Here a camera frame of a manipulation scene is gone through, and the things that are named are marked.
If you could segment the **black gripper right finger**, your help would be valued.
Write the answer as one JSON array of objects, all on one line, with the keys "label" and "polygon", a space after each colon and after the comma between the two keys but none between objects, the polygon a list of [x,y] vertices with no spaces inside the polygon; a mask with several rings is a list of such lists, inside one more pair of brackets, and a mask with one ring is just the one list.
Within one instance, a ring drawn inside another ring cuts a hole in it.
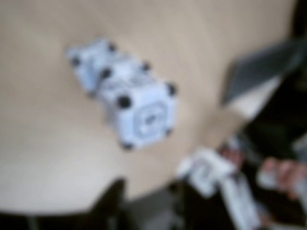
[{"label": "black gripper right finger", "polygon": [[170,230],[190,230],[185,185],[183,183],[171,183],[168,190],[172,196]]}]

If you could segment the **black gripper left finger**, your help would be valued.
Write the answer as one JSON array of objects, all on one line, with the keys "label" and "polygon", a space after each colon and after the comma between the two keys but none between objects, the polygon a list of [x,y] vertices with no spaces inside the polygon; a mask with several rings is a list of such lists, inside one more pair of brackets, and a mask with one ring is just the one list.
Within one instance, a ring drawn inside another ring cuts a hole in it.
[{"label": "black gripper left finger", "polygon": [[126,230],[128,228],[123,178],[116,179],[90,212],[91,230]]}]

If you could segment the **person's hand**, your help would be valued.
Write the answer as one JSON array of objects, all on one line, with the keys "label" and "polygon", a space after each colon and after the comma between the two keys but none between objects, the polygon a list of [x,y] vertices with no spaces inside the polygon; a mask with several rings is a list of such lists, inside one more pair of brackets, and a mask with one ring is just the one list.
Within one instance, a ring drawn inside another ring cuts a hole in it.
[{"label": "person's hand", "polygon": [[301,199],[307,196],[307,165],[291,159],[267,158],[256,173],[256,181],[264,189]]}]

